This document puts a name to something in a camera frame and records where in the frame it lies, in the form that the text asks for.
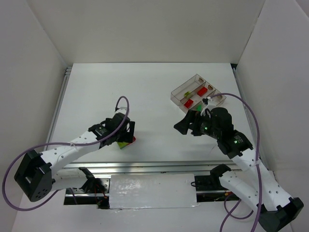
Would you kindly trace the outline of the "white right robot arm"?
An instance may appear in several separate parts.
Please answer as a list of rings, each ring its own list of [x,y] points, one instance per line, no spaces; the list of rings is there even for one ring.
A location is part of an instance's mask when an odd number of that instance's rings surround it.
[[[188,110],[174,128],[183,135],[190,130],[193,136],[207,135],[216,139],[221,152],[246,174],[251,185],[224,164],[212,169],[210,177],[246,203],[256,213],[258,223],[265,231],[278,232],[303,209],[303,202],[282,189],[256,157],[256,150],[248,138],[234,129],[232,116],[225,108],[216,107],[206,113]]]

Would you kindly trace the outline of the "lime two-by-four lego brick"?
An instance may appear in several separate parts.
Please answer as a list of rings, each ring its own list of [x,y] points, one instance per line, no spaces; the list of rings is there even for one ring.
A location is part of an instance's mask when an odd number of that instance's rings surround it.
[[[117,142],[117,145],[119,146],[120,149],[124,149],[125,147],[127,147],[130,144],[131,143],[127,143],[127,142]]]

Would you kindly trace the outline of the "red two-by-four lego brick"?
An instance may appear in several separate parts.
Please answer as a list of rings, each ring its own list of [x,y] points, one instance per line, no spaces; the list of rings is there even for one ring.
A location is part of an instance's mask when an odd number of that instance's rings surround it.
[[[198,92],[197,95],[199,95],[200,97],[202,97],[204,94],[206,94],[208,92],[208,89],[206,87],[202,87]]]

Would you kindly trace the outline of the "red curved lego piece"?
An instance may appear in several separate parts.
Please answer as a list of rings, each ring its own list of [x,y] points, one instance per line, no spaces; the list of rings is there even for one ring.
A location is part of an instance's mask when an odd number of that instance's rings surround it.
[[[186,103],[184,104],[184,106],[185,106],[187,109],[189,109],[189,108],[192,106],[193,103],[194,103],[193,100],[188,99],[188,100],[186,101]]]

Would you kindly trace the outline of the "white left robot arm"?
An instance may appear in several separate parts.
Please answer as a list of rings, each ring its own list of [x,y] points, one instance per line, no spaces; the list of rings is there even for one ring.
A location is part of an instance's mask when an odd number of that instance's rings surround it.
[[[86,132],[62,145],[38,153],[27,152],[14,176],[31,202],[43,199],[54,190],[76,188],[85,193],[104,192],[106,188],[86,167],[64,170],[64,167],[80,157],[97,151],[112,143],[132,143],[135,122],[123,113],[116,113]]]

